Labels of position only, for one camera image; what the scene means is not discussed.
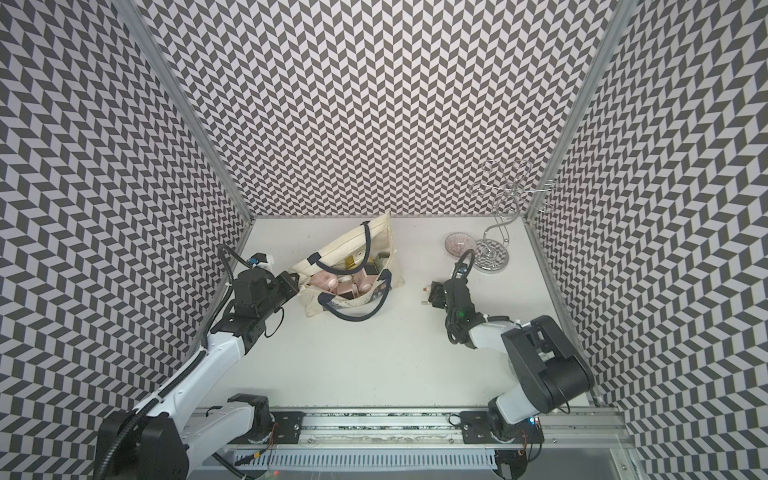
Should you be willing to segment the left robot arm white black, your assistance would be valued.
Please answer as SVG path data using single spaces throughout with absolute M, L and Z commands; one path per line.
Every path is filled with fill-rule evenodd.
M 271 442 L 276 421 L 265 396 L 236 394 L 203 419 L 192 418 L 220 378 L 265 334 L 267 319 L 299 292 L 299 274 L 274 274 L 268 255 L 241 263 L 240 273 L 225 267 L 229 287 L 192 357 L 135 407 L 104 419 L 94 478 L 185 479 L 236 438 Z

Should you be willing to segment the cream canvas tote bag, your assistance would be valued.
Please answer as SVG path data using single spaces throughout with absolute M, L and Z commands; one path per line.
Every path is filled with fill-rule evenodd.
M 347 322 L 376 315 L 405 279 L 396 258 L 391 216 L 367 220 L 288 268 L 309 317 L 323 312 Z

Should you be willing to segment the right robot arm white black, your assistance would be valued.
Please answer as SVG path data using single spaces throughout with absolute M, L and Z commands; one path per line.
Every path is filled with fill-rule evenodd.
M 507 356 L 517 385 L 488 402 L 485 418 L 491 438 L 499 443 L 541 443 L 537 417 L 557 409 L 570 413 L 570 401 L 595 386 L 594 375 L 552 317 L 541 315 L 521 324 L 479 312 L 468 282 L 474 263 L 475 251 L 465 251 L 448 280 L 431 284 L 429 303 L 445 311 L 451 344 Z

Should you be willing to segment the pink pencil sharpener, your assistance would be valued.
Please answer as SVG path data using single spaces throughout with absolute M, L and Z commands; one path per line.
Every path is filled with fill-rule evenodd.
M 310 284 L 322 291 L 336 295 L 340 281 L 338 275 L 326 271 L 319 271 L 311 277 Z
M 353 275 L 340 276 L 337 295 L 346 299 L 358 298 L 372 289 L 377 278 L 378 270 L 372 265 L 366 265 Z

